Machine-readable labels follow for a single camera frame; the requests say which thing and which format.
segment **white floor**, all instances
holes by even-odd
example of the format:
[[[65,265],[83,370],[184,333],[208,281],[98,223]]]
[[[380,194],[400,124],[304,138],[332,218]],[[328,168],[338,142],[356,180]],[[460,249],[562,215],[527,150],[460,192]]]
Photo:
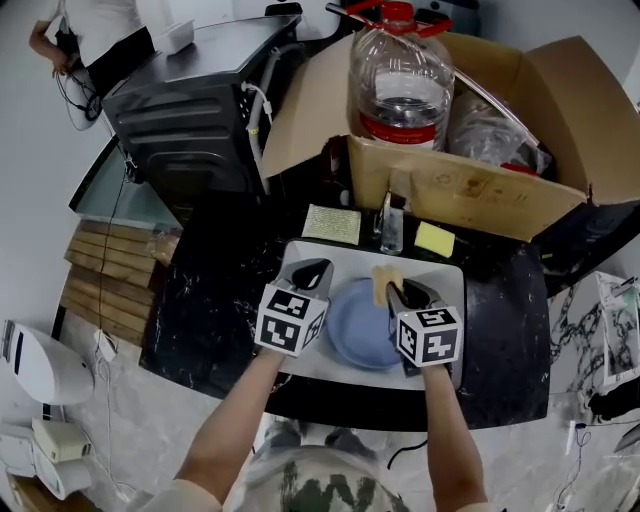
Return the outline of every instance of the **white floor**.
[[[62,341],[93,360],[93,332],[91,325],[68,314]],[[171,481],[193,435],[219,401],[138,367],[137,351],[123,343],[120,355],[110,364],[112,475],[115,480],[153,494]],[[101,460],[108,465],[106,391],[106,383],[98,378],[94,398],[82,406],[68,408],[67,415],[88,431]],[[544,420],[473,432],[484,463],[487,492],[497,510],[544,512],[556,499],[578,454],[574,443],[570,456],[565,456],[572,400],[572,395],[553,396]],[[630,413],[618,420],[638,417],[636,411],[635,415]],[[631,426],[588,429],[592,437],[583,449],[581,471],[568,510],[617,510],[640,474],[640,449],[612,454]],[[316,440],[329,431],[327,426],[311,430]],[[359,431],[359,435],[378,454],[381,466],[386,466],[399,448],[425,439],[423,433]],[[123,510],[133,493],[124,486],[116,492],[106,472],[95,462],[91,462],[90,469],[95,484],[89,497],[107,512]],[[400,454],[393,463],[391,480],[412,511],[435,510],[425,450]]]

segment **cardboard box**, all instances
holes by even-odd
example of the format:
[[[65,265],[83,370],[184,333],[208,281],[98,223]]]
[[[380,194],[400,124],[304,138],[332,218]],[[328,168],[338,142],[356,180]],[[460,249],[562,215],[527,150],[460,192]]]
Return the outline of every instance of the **cardboard box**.
[[[553,153],[558,183],[475,160],[362,136],[352,116],[346,37],[302,66],[274,120],[263,157],[276,175],[348,136],[356,205],[379,209],[392,172],[411,176],[416,217],[530,241],[576,206],[640,199],[640,118],[580,37],[527,53],[443,34],[455,65],[511,108]]]

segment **black countertop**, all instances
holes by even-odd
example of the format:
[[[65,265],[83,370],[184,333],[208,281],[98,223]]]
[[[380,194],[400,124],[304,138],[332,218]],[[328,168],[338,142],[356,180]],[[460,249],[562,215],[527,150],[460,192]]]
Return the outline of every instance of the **black countertop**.
[[[246,196],[208,192],[195,208],[149,323],[147,370],[223,398],[251,361],[264,285],[280,269],[286,243],[300,236],[308,203],[258,206]],[[371,240],[365,212],[360,246]],[[417,222],[405,222],[413,240]],[[451,259],[423,249],[403,256],[460,266],[466,286],[466,341],[458,398],[470,428],[543,418],[549,396],[547,293],[535,246],[453,228]],[[420,391],[382,389],[281,374],[267,412],[302,421],[393,431],[425,431]]]

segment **yellow sponge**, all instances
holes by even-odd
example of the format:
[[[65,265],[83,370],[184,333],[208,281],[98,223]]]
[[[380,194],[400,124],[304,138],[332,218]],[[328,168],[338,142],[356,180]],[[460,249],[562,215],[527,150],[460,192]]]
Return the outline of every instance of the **yellow sponge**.
[[[453,233],[437,226],[421,222],[416,234],[416,245],[450,258],[453,254],[453,244],[456,237]]]

